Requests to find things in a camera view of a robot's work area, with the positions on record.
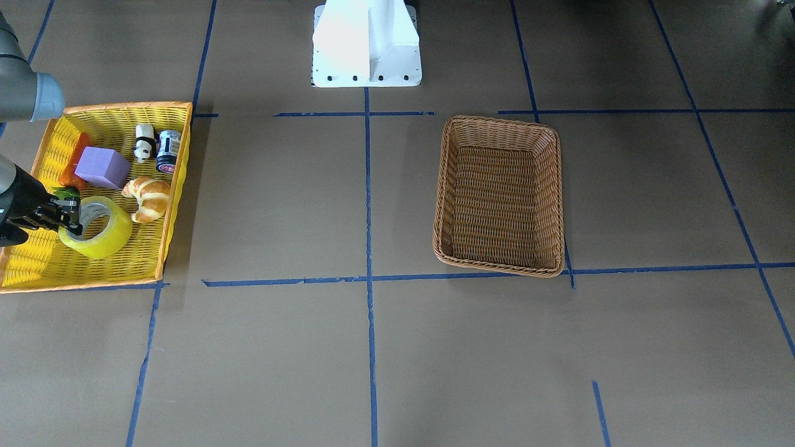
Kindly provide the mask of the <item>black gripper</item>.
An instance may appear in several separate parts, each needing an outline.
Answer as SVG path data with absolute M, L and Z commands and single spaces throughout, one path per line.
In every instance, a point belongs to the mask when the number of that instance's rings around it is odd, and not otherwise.
M 29 237 L 24 229 L 54 232 L 65 229 L 72 235 L 83 234 L 79 217 L 75 219 L 74 214 L 69 214 L 80 211 L 80 197 L 51 195 L 42 183 L 17 165 L 2 169 L 1 204 L 2 247 L 25 243 Z

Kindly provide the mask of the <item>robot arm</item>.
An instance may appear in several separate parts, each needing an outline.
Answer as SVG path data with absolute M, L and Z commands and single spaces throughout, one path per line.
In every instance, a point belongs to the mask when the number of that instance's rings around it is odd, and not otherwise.
M 24 57 L 16 32 L 1 17 L 1 119 L 6 122 L 56 119 L 65 109 L 63 91 L 49 73 L 36 73 Z M 80 199 L 59 198 L 14 162 L 1 159 L 1 245 L 17 246 L 27 231 L 65 229 L 79 235 Z

